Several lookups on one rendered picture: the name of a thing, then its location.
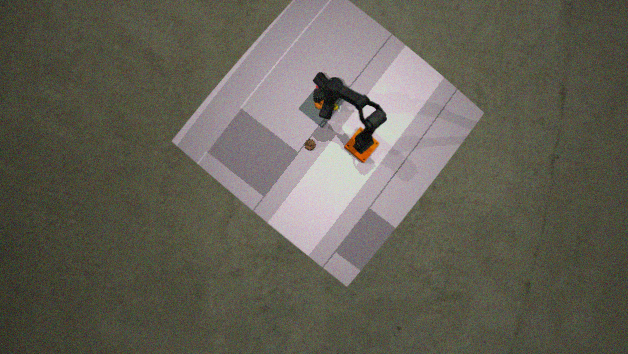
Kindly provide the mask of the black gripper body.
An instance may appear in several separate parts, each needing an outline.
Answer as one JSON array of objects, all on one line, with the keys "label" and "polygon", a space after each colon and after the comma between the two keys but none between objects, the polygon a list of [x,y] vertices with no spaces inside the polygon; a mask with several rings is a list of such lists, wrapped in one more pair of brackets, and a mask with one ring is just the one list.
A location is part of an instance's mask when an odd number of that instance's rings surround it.
[{"label": "black gripper body", "polygon": [[335,105],[336,101],[335,100],[334,101],[328,101],[326,99],[326,97],[324,97],[324,100],[325,100],[325,102],[323,102],[323,103],[325,103],[325,107],[324,107],[325,109],[321,109],[320,110],[319,116],[323,117],[323,118],[326,118],[326,119],[331,119],[331,116],[332,116],[332,113],[333,113],[331,110],[333,109],[333,106]]}]

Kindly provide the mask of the tan gear with dark brown hub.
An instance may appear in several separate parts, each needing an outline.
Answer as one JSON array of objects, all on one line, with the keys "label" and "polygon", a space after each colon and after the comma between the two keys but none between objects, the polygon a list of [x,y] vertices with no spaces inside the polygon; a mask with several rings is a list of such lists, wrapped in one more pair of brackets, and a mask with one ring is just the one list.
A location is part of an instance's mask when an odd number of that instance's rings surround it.
[{"label": "tan gear with dark brown hub", "polygon": [[305,144],[304,146],[305,146],[305,148],[306,148],[307,150],[308,150],[308,149],[309,149],[309,150],[311,150],[311,149],[313,150],[313,149],[315,148],[315,146],[316,146],[316,144],[315,144],[315,143],[316,143],[316,142],[314,142],[312,139],[311,139],[311,140],[309,139],[308,141],[306,140],[306,142],[304,143],[304,144]]}]

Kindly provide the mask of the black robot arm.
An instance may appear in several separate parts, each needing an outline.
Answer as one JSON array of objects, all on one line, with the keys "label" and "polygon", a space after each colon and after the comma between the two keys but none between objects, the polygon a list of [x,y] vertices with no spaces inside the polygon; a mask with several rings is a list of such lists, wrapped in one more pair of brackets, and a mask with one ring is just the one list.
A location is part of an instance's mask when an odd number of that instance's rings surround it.
[{"label": "black robot arm", "polygon": [[[350,88],[343,86],[340,78],[332,77],[330,80],[319,72],[313,79],[313,82],[319,87],[314,89],[313,101],[315,103],[325,102],[324,97],[328,101],[337,101],[342,98],[347,102],[355,106],[359,113],[360,121],[366,126],[358,135],[356,135],[355,144],[353,147],[360,153],[364,153],[373,145],[372,134],[380,127],[385,121],[387,121],[387,115],[382,107],[371,101],[367,95],[362,95]],[[376,110],[370,114],[366,119],[363,118],[362,108],[366,105],[374,107]]]}]

